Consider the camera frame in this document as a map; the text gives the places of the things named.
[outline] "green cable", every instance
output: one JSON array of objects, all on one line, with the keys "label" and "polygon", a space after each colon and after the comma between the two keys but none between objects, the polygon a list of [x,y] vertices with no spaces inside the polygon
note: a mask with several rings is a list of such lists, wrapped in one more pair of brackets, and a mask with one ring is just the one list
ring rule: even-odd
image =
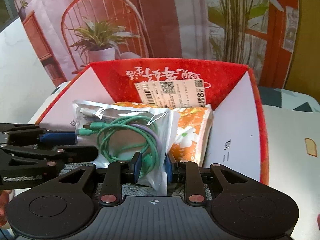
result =
[{"label": "green cable", "polygon": [[[142,178],[150,171],[152,171],[155,167],[159,166],[157,142],[150,133],[138,127],[134,127],[130,125],[130,123],[136,123],[141,126],[147,125],[150,120],[151,118],[147,116],[122,116],[112,121],[111,123],[93,122],[90,124],[90,129],[79,129],[79,135],[91,135],[93,133],[97,133],[97,147],[100,150],[101,154],[109,161],[109,163],[117,161],[130,161],[131,158],[119,158],[119,154],[128,149],[141,148],[140,152],[142,154],[142,167],[139,178]],[[147,127],[157,134],[158,128],[154,122]],[[115,132],[120,130],[132,130],[142,135],[146,141],[141,144],[122,147],[120,150],[114,152],[113,155],[110,155],[110,138]]]}]

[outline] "printed backdrop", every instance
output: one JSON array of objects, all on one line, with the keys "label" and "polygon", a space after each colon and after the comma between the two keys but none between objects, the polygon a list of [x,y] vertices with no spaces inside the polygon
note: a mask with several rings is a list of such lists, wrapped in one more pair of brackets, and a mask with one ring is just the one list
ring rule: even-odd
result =
[{"label": "printed backdrop", "polygon": [[92,61],[176,57],[246,64],[260,85],[281,88],[299,20],[299,0],[15,0],[15,4],[56,86]]}]

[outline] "orange package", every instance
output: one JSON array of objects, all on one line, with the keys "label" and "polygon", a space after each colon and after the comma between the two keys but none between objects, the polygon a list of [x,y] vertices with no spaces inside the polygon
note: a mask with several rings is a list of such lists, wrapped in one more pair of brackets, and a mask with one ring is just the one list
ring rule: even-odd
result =
[{"label": "orange package", "polygon": [[[153,107],[145,104],[119,102],[118,106],[135,108]],[[207,107],[175,108],[180,113],[178,131],[170,152],[177,161],[193,161],[202,166],[207,148],[208,136],[212,126],[212,109]]]}]

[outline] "human hand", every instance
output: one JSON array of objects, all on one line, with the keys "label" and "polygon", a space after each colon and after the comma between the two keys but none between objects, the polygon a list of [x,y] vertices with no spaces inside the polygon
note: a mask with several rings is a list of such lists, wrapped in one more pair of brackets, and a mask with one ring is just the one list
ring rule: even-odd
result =
[{"label": "human hand", "polygon": [[5,215],[6,205],[9,203],[9,194],[12,190],[0,190],[0,227],[7,223],[7,217]]}]

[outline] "gray knitted fabric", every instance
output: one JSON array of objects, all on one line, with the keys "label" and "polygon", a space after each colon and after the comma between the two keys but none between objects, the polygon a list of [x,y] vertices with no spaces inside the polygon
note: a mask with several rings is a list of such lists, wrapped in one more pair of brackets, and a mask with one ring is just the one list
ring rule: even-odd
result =
[{"label": "gray knitted fabric", "polygon": [[[65,167],[63,170],[60,171],[59,175],[65,174],[75,168],[78,168],[85,163],[71,163],[71,164],[65,164]],[[102,183],[98,184],[97,191],[95,193],[95,198],[98,198],[98,195],[100,193],[102,187]],[[204,184],[205,193],[207,195],[207,199],[210,200],[211,194],[208,186]],[[151,187],[146,187],[138,184],[124,184],[121,187],[122,190],[122,197],[125,195],[127,196],[156,196],[156,191]],[[168,196],[184,196],[184,185],[182,184],[171,184],[168,187]]]}]

